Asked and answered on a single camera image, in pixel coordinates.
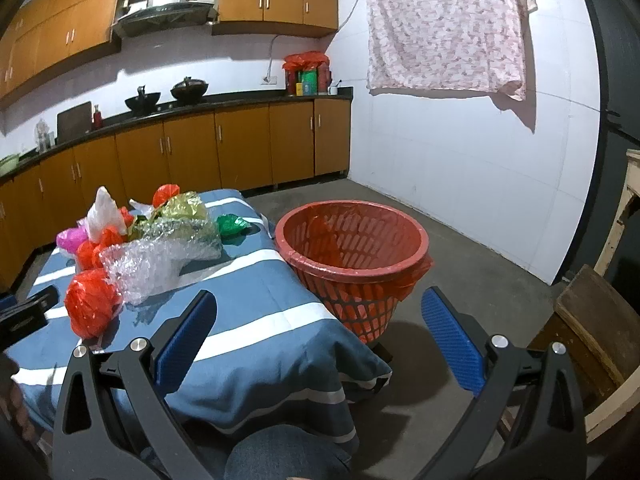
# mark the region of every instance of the green bowl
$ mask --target green bowl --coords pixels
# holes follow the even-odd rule
[[[20,155],[14,153],[13,155],[7,155],[5,158],[0,159],[0,176],[15,170],[18,166],[18,160]]]

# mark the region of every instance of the range hood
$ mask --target range hood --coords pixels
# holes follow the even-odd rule
[[[147,0],[146,8],[121,17],[113,30],[121,38],[140,36],[168,28],[204,25],[215,19],[213,4],[187,0]]]

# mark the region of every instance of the white wall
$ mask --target white wall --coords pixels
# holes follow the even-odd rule
[[[590,184],[600,86],[584,0],[537,0],[524,103],[366,88],[366,0],[327,49],[354,87],[350,178],[448,224],[550,283]],[[339,0],[340,22],[355,0]]]

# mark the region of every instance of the metal screw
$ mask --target metal screw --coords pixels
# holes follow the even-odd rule
[[[556,353],[556,354],[564,354],[566,353],[566,346],[564,346],[561,342],[556,341],[555,343],[552,343],[551,345],[551,349]]]
[[[494,335],[491,338],[491,344],[496,348],[507,348],[507,346],[509,345],[509,340],[505,338],[505,336],[498,334]]]
[[[74,357],[83,357],[86,354],[86,346],[80,345],[74,348]]]
[[[140,352],[141,350],[144,350],[146,348],[146,339],[143,337],[137,337],[131,342],[129,347],[134,352]]]

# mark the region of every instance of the kitchen countertop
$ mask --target kitchen countertop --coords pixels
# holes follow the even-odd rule
[[[143,126],[144,124],[155,123],[167,118],[174,118],[183,115],[210,112],[219,108],[238,107],[245,105],[260,105],[269,103],[296,103],[312,101],[314,99],[340,99],[352,100],[353,87],[338,88],[338,95],[309,95],[309,96],[288,96],[285,90],[252,90],[248,92],[230,92],[226,94],[205,95],[202,102],[197,105],[181,106],[177,101],[170,101],[159,104],[157,111],[145,116],[137,116],[133,112],[106,117],[102,120],[103,126],[97,130],[87,132],[77,139],[56,144],[53,148],[44,153],[28,156],[18,163],[18,166],[7,174],[0,176],[0,184],[11,180],[15,175],[38,164],[48,156],[72,148],[76,144],[87,142],[88,140],[100,139],[101,137],[114,135],[121,130]]]

